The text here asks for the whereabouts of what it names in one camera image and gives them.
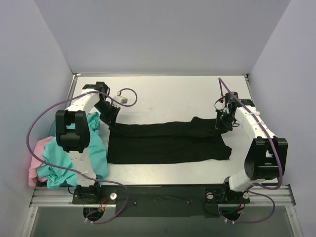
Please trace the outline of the black t shirt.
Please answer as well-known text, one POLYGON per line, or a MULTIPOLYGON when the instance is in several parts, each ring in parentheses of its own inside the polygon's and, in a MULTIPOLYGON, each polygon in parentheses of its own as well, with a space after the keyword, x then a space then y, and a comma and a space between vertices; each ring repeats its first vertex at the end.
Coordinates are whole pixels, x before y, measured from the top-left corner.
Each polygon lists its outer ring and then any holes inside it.
POLYGON ((107 160, 112 164, 175 164, 228 160, 232 149, 214 119, 116 124, 110 129, 107 160))

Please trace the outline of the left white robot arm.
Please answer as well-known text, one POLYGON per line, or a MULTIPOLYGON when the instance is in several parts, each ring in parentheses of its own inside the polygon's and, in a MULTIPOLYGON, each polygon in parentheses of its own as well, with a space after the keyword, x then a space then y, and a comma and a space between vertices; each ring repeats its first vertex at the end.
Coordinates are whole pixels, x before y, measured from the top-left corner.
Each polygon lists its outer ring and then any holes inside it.
POLYGON ((91 135, 87 114, 92 108, 96 108, 103 123, 109 127, 115 125, 120 107, 106 100, 109 90, 104 82, 86 84, 70 106, 55 114, 57 145, 70 156, 74 169, 78 171, 77 185, 87 188, 84 198, 89 203, 97 203, 102 192, 95 187, 97 175, 88 154, 91 135))

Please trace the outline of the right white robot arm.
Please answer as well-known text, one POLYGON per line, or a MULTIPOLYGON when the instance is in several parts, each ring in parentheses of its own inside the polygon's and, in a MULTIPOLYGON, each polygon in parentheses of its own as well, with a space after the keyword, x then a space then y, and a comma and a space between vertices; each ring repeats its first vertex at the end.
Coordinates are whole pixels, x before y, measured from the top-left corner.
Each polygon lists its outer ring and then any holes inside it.
POLYGON ((228 132, 241 126, 251 141, 243 169, 228 177, 228 185, 220 190, 222 200, 232 202, 238 197, 238 192, 283 177, 288 142, 268 129, 250 99, 240 100, 236 92, 228 92, 218 102, 223 104, 223 108, 216 109, 215 129, 228 132))

